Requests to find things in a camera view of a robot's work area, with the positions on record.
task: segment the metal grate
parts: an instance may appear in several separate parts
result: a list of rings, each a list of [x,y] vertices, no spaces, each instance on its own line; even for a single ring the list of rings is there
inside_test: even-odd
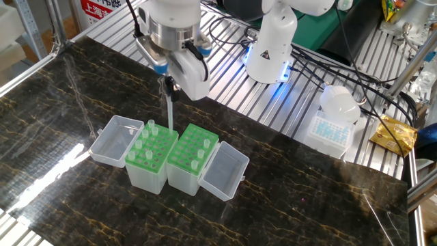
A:
[[[0,245],[2,246],[51,246],[49,242],[32,232],[25,219],[18,221],[0,209]]]

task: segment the yellow package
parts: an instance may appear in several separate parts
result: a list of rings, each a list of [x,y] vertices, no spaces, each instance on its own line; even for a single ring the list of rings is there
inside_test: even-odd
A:
[[[381,119],[401,144],[402,151],[404,151],[405,156],[410,153],[414,147],[414,144],[416,143],[417,129],[392,119],[386,115],[381,116]],[[391,137],[390,133],[381,123],[379,123],[378,128],[376,129],[373,137],[370,138],[370,141],[398,155],[401,155],[401,151],[399,146],[396,144],[396,141]]]
[[[382,10],[384,11],[385,21],[389,21],[396,14],[396,5],[394,0],[382,0]]]

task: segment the open box lid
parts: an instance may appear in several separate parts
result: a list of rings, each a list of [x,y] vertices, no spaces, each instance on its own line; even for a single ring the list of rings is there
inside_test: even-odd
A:
[[[247,156],[223,141],[215,147],[198,183],[226,202],[234,198],[248,164]]]
[[[124,158],[141,134],[144,122],[114,115],[89,149],[93,160],[124,167]]]

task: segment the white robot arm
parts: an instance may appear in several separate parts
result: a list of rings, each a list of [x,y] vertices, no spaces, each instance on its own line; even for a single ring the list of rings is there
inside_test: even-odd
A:
[[[304,14],[320,16],[334,2],[335,0],[274,1],[271,10],[263,18],[257,42],[250,47],[244,59],[248,75],[260,83],[287,81],[291,72],[288,66],[292,64],[291,43],[298,26],[292,8]]]
[[[200,32],[200,0],[149,0],[138,6],[143,36],[137,48],[159,74],[172,76],[191,100],[210,90],[204,57],[211,43]]]

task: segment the marble surface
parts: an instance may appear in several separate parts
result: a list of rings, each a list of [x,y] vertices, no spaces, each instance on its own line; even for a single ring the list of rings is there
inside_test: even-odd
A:
[[[93,161],[113,115],[167,124],[158,81],[85,38],[0,98],[0,208],[54,245],[408,245],[405,183],[207,98],[182,95],[175,130],[196,124],[251,159],[234,199],[154,195]]]

